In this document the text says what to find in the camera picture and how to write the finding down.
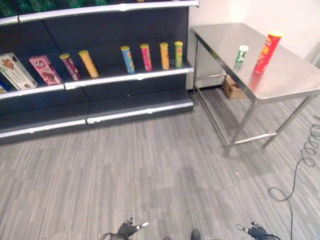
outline green bottle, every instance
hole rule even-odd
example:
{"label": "green bottle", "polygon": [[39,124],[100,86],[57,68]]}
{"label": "green bottle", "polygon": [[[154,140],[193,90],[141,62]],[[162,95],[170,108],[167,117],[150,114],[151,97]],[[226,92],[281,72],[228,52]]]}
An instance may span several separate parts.
{"label": "green bottle", "polygon": [[83,0],[68,0],[68,3],[71,8],[81,8],[84,1]]}
{"label": "green bottle", "polygon": [[56,7],[54,0],[44,0],[44,6],[47,10],[52,10]]}
{"label": "green bottle", "polygon": [[30,2],[28,2],[28,0],[17,0],[17,2],[21,12],[23,13],[32,12],[32,7],[30,5]]}
{"label": "green bottle", "polygon": [[0,0],[0,10],[5,17],[16,16],[16,10],[11,6],[9,0]]}
{"label": "green bottle", "polygon": [[45,3],[43,0],[29,0],[31,7],[35,12],[44,12],[46,11]]}
{"label": "green bottle", "polygon": [[109,0],[94,0],[95,5],[97,6],[103,6],[103,5],[107,5],[109,3]]}

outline floor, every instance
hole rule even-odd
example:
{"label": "floor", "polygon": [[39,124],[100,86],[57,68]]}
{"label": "floor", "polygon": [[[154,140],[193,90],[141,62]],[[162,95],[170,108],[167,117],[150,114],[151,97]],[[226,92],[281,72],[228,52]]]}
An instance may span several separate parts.
{"label": "floor", "polygon": [[[220,89],[204,93],[231,136],[250,102],[227,100]],[[291,191],[320,98],[267,148],[261,139],[223,157],[210,119],[192,97],[192,112],[0,146],[0,239],[98,240],[131,216],[135,224],[150,222],[133,240],[185,240],[195,228],[203,240],[249,240],[235,224],[251,221],[290,239],[288,203],[273,200],[268,189]],[[258,108],[242,137],[274,131],[299,102]],[[316,166],[301,164],[297,173],[295,240],[320,238],[317,152]]]}

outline shelf edge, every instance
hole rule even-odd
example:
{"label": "shelf edge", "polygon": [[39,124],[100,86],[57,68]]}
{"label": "shelf edge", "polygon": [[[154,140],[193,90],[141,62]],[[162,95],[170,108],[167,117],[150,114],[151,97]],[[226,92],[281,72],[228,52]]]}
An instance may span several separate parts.
{"label": "shelf edge", "polygon": [[77,126],[77,125],[85,125],[85,124],[86,124],[86,120],[82,119],[82,120],[76,120],[76,121],[67,121],[62,123],[50,124],[45,126],[36,126],[36,127],[27,128],[27,129],[0,133],[0,139],[18,136],[18,135],[24,135],[24,134],[34,134],[37,132],[42,132],[42,131],[47,131],[52,129],[59,129],[59,128]]}
{"label": "shelf edge", "polygon": [[106,116],[90,117],[86,119],[86,122],[88,124],[95,124],[95,123],[100,123],[108,120],[121,119],[121,118],[127,118],[127,117],[139,116],[139,115],[148,115],[148,114],[174,110],[174,109],[188,108],[188,107],[192,107],[193,105],[194,103],[192,101],[186,102],[186,103],[171,104],[167,106],[146,108],[142,110],[128,111],[128,112],[122,112],[122,113],[111,114]]}
{"label": "shelf edge", "polygon": [[42,87],[28,89],[28,90],[20,90],[20,91],[18,90],[14,92],[7,92],[7,93],[0,94],[0,101],[4,99],[14,98],[14,97],[59,91],[64,89],[65,89],[65,86],[63,84],[59,84],[59,85],[51,85],[51,86],[42,86]]}
{"label": "shelf edge", "polygon": [[18,24],[18,16],[9,16],[0,18],[0,26],[10,25],[10,24]]}
{"label": "shelf edge", "polygon": [[92,86],[92,85],[99,85],[99,84],[125,82],[125,81],[137,81],[137,80],[140,81],[144,79],[151,79],[151,78],[157,78],[157,77],[187,74],[187,73],[192,73],[193,71],[194,69],[192,67],[187,67],[182,69],[162,70],[162,71],[156,71],[156,72],[136,73],[131,75],[104,77],[100,79],[89,79],[89,80],[83,80],[83,81],[66,82],[64,86],[66,90],[70,90],[70,89],[82,88],[85,86]]}
{"label": "shelf edge", "polygon": [[79,8],[69,8],[62,10],[53,10],[23,14],[18,17],[20,23],[27,23],[37,20],[54,19],[67,16],[125,12],[144,9],[162,9],[162,8],[181,8],[181,7],[198,7],[199,0],[181,0],[181,1],[161,1],[161,2],[137,2],[137,3],[120,3],[104,6],[87,6]]}

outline stainless steel table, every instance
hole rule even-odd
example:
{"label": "stainless steel table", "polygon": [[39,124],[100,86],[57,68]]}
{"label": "stainless steel table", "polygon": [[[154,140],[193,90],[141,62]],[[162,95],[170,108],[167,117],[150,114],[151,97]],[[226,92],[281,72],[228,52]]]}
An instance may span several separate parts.
{"label": "stainless steel table", "polygon": [[[206,106],[206,109],[212,117],[213,123],[218,130],[219,137],[224,143],[225,150],[223,155],[225,156],[235,145],[270,137],[263,145],[263,147],[266,147],[314,97],[320,94],[320,69],[298,57],[281,45],[278,45],[276,48],[265,72],[263,74],[254,73],[254,67],[264,46],[266,36],[243,23],[196,26],[193,27],[191,31],[197,39],[193,92],[197,90],[200,98]],[[246,96],[251,100],[249,110],[245,114],[242,122],[229,142],[227,142],[221,128],[214,118],[214,115],[208,108],[208,103],[203,97],[200,89],[197,87],[197,79],[200,79],[197,78],[199,42],[225,70],[225,73],[222,75],[230,75],[236,84],[244,91]],[[243,63],[236,63],[240,45],[248,45],[249,51],[246,54]],[[276,130],[276,132],[237,140],[240,131],[259,105],[301,97],[305,98],[304,101],[278,128],[278,130]]]}

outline white box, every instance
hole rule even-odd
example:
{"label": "white box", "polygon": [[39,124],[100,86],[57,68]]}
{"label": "white box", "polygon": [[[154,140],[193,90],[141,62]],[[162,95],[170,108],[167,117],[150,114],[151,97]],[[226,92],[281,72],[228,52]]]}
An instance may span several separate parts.
{"label": "white box", "polygon": [[34,89],[38,85],[13,52],[0,55],[0,72],[18,90]]}

